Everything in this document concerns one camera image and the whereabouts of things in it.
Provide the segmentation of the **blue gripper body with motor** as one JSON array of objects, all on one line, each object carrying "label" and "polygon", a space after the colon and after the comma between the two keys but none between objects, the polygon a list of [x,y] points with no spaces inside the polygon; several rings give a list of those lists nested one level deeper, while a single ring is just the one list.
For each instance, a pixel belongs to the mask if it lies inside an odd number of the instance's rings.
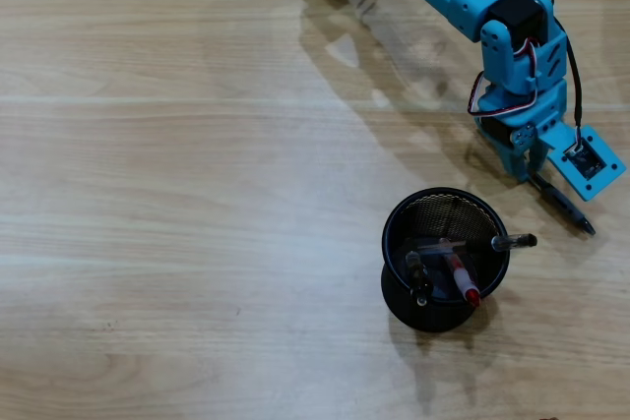
[{"label": "blue gripper body with motor", "polygon": [[561,80],[548,90],[533,93],[526,103],[535,101],[528,107],[514,105],[500,114],[493,110],[502,99],[513,98],[500,88],[489,87],[478,103],[482,114],[476,117],[476,124],[500,150],[528,150],[562,121],[567,109],[567,83]]}]

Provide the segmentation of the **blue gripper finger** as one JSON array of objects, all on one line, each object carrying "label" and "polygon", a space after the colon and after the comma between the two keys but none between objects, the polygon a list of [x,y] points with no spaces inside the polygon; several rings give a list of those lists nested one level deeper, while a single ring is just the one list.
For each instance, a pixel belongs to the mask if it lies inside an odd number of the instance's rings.
[{"label": "blue gripper finger", "polygon": [[547,158],[549,146],[536,138],[530,148],[530,169],[542,169]]},{"label": "blue gripper finger", "polygon": [[521,128],[508,127],[500,123],[495,141],[504,169],[519,182],[528,179],[526,151],[534,144],[536,128],[529,124]]}]

